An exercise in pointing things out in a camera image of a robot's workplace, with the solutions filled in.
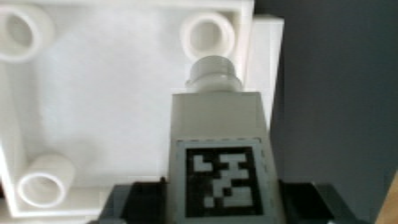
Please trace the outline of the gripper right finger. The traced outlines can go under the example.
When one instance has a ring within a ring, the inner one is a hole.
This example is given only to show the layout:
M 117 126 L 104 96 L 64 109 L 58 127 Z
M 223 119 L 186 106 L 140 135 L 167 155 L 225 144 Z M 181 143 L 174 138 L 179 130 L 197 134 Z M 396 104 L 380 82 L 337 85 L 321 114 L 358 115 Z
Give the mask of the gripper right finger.
M 362 224 L 326 183 L 278 182 L 287 224 Z

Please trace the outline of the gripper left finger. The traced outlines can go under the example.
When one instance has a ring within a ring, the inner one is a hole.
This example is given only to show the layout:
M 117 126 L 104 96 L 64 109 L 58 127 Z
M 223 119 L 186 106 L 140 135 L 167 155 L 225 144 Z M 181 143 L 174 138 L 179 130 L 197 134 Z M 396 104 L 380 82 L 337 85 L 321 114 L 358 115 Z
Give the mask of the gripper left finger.
M 115 185 L 97 219 L 87 224 L 165 224 L 167 181 Z

